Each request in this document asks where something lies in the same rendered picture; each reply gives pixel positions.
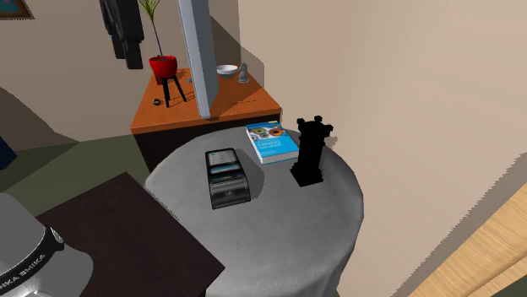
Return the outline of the framed wall picture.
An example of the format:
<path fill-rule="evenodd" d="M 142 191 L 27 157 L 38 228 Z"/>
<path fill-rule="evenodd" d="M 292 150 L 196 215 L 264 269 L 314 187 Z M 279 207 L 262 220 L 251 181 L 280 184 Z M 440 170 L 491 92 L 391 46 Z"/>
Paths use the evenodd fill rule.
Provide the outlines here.
<path fill-rule="evenodd" d="M 25 0 L 0 0 L 0 20 L 33 19 Z"/>

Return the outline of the dark brown robot stand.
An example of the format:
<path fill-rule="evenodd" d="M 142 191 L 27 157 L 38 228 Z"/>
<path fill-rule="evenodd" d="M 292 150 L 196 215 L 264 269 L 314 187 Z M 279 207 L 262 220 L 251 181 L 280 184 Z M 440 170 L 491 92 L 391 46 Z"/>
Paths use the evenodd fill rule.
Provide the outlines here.
<path fill-rule="evenodd" d="M 91 256 L 80 297 L 205 297 L 225 269 L 127 172 L 37 219 Z"/>

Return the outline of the black chess piece figure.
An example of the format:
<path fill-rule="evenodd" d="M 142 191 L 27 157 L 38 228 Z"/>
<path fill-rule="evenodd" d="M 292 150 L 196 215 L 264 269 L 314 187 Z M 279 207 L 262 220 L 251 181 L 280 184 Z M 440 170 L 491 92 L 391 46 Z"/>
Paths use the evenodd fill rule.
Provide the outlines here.
<path fill-rule="evenodd" d="M 323 182 L 323 174 L 319 168 L 320 159 L 325 145 L 324 139 L 334 130 L 330 124 L 323 124 L 323 118 L 317 115 L 312 121 L 298 118 L 299 154 L 297 162 L 290 172 L 299 187 L 310 186 Z"/>

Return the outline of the orange top cabinet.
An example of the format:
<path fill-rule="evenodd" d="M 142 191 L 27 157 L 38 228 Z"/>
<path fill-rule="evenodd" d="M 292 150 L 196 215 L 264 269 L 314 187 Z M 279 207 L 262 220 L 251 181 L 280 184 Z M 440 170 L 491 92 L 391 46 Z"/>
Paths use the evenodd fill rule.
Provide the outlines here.
<path fill-rule="evenodd" d="M 280 105 L 261 86 L 264 65 L 239 43 L 237 0 L 177 0 L 187 67 L 152 77 L 133 119 L 149 170 L 195 137 L 279 121 Z"/>

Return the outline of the round grey table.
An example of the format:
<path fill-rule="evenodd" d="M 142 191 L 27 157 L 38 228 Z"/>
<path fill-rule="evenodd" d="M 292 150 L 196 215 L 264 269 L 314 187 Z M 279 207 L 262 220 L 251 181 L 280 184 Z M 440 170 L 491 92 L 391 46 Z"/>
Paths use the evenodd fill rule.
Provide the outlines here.
<path fill-rule="evenodd" d="M 205 155 L 233 148 L 249 202 L 214 209 Z M 196 137 L 148 176 L 148 192 L 224 266 L 206 297 L 334 297 L 364 218 L 353 170 L 322 152 L 323 181 L 299 186 L 291 161 L 260 163 L 244 127 Z"/>

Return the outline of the black card payment terminal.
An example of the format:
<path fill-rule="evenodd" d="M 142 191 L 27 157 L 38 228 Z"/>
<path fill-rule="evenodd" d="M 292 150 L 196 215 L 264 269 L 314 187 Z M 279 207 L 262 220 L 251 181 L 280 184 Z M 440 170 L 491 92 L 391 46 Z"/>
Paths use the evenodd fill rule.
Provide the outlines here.
<path fill-rule="evenodd" d="M 204 156 L 212 209 L 251 201 L 248 179 L 234 148 L 210 150 Z"/>

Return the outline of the blue book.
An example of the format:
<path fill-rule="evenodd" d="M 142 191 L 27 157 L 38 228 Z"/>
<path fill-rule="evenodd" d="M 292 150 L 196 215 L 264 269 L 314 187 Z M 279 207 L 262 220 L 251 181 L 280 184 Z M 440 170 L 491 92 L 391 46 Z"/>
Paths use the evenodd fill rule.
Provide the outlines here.
<path fill-rule="evenodd" d="M 262 165 L 296 159 L 299 155 L 298 145 L 277 121 L 246 125 L 246 132 Z"/>

